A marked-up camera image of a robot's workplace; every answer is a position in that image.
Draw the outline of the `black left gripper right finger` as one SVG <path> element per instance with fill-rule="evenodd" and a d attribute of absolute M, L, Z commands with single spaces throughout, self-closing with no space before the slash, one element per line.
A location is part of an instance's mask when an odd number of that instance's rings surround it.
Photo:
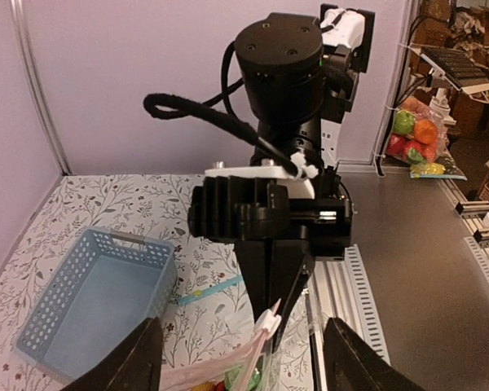
<path fill-rule="evenodd" d="M 417 390 L 340 318 L 324 329 L 324 371 L 328 390 Z"/>

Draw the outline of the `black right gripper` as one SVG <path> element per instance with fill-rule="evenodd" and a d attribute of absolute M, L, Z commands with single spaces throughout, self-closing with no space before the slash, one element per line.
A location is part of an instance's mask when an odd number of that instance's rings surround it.
<path fill-rule="evenodd" d="M 281 322 L 272 341 L 276 352 L 315 268 L 313 256 L 340 257 L 351 246 L 353 206 L 332 166 L 311 180 L 255 178 L 252 184 L 257 188 L 251 201 L 235 206 L 237 235 L 248 241 L 236 242 L 234 250 L 253 321 L 280 302 Z"/>

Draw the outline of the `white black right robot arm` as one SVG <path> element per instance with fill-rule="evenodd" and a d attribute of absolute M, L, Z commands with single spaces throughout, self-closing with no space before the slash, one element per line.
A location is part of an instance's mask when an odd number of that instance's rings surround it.
<path fill-rule="evenodd" d="M 352 201 L 324 163 L 321 124 L 352 109 L 374 20 L 327 4 L 319 16 L 272 13 L 225 50 L 219 95 L 144 98 L 156 119 L 195 117 L 253 147 L 247 166 L 205 172 L 187 223 L 193 236 L 233 246 L 255 317 L 275 308 L 287 322 L 316 259 L 350 245 Z"/>

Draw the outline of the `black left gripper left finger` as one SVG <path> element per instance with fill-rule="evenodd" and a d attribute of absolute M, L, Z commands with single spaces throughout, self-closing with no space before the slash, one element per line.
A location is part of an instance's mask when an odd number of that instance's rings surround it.
<path fill-rule="evenodd" d="M 68 391 L 158 390 L 162 350 L 160 319 L 146 318 L 96 367 L 64 388 Z"/>

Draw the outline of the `clear pink zipper bag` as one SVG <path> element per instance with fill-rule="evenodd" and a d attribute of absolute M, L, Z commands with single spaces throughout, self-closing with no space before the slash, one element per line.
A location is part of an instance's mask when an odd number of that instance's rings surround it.
<path fill-rule="evenodd" d="M 254 324 L 250 340 L 231 353 L 189 367 L 162 369 L 159 390 L 189 390 L 208 380 L 215 380 L 234 368 L 238 368 L 240 372 L 233 390 L 246 390 L 264 347 L 280 325 L 281 316 L 277 314 L 279 304 L 277 301 L 262 312 Z"/>

